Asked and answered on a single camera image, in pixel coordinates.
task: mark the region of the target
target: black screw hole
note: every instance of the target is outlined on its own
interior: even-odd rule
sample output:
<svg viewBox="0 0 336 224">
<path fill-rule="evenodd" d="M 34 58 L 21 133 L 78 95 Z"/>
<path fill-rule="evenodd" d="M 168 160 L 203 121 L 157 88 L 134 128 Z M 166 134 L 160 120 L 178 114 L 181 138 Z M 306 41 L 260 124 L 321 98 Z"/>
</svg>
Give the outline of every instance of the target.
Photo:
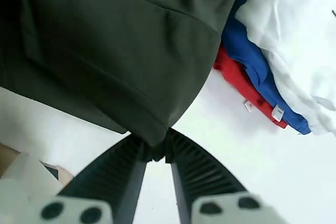
<svg viewBox="0 0 336 224">
<path fill-rule="evenodd" d="M 90 207 L 80 215 L 80 221 L 84 224 L 93 224 L 100 220 L 101 210 L 98 207 Z"/>
<path fill-rule="evenodd" d="M 200 213 L 206 215 L 219 215 L 223 212 L 222 208 L 213 202 L 203 203 L 200 208 Z"/>
<path fill-rule="evenodd" d="M 242 197 L 239 199 L 238 207 L 245 209 L 258 209 L 260 208 L 260 204 L 251 197 Z"/>
<path fill-rule="evenodd" d="M 54 202 L 45 206 L 41 212 L 41 217 L 45 220 L 52 220 L 58 217 L 63 211 L 63 203 Z"/>
</svg>

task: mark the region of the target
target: white background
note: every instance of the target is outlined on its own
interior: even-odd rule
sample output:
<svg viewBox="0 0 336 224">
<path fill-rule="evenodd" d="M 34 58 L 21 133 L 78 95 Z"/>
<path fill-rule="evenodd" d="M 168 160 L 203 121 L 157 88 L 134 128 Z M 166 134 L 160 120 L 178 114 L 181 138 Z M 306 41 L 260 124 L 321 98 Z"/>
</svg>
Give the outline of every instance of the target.
<svg viewBox="0 0 336 224">
<path fill-rule="evenodd" d="M 248 112 L 244 98 L 212 70 L 174 128 L 222 162 L 290 224 L 336 221 L 336 138 L 300 135 Z M 124 138 L 0 88 L 0 142 L 78 174 Z M 179 223 L 171 169 L 146 169 L 134 223 Z"/>
</svg>

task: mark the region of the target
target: white shirt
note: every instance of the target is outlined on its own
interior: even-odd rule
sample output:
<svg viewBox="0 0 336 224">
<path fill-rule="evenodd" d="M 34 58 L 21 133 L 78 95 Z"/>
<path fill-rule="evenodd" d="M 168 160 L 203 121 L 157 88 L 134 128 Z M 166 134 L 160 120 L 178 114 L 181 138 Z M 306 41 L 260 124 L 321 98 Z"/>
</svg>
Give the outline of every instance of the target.
<svg viewBox="0 0 336 224">
<path fill-rule="evenodd" d="M 247 0 L 236 18 L 314 134 L 336 135 L 336 0 Z"/>
</svg>

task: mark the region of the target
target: folded shirt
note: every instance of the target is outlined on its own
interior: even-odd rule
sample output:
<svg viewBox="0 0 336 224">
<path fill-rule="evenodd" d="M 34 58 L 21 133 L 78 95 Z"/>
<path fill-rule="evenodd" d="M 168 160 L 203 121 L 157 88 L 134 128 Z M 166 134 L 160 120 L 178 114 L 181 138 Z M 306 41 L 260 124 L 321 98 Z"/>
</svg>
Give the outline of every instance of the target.
<svg viewBox="0 0 336 224">
<path fill-rule="evenodd" d="M 214 68 L 219 70 L 227 82 L 235 87 L 243 97 L 257 107 L 274 124 L 283 129 L 286 128 L 287 123 L 284 120 L 278 122 L 272 117 L 273 107 L 255 89 L 245 72 L 245 66 L 231 59 L 222 46 L 219 48 Z"/>
<path fill-rule="evenodd" d="M 302 134 L 310 133 L 308 122 L 295 113 L 281 97 L 268 63 L 261 51 L 247 38 L 246 27 L 235 18 L 238 8 L 246 0 L 236 0 L 222 33 L 223 46 L 230 58 L 244 64 L 252 84 L 271 106 L 284 110 L 283 119 Z"/>
<path fill-rule="evenodd" d="M 336 0 L 247 0 L 236 18 L 314 134 L 336 135 Z"/>
</svg>

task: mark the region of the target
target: olive green fabric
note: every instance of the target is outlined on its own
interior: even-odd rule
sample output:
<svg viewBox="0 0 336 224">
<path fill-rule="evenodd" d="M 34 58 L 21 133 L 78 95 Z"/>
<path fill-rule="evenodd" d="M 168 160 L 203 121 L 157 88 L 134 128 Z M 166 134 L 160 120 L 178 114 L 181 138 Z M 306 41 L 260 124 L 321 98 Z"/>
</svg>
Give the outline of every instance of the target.
<svg viewBox="0 0 336 224">
<path fill-rule="evenodd" d="M 233 2 L 18 0 L 0 85 L 154 146 L 204 84 Z"/>
</svg>

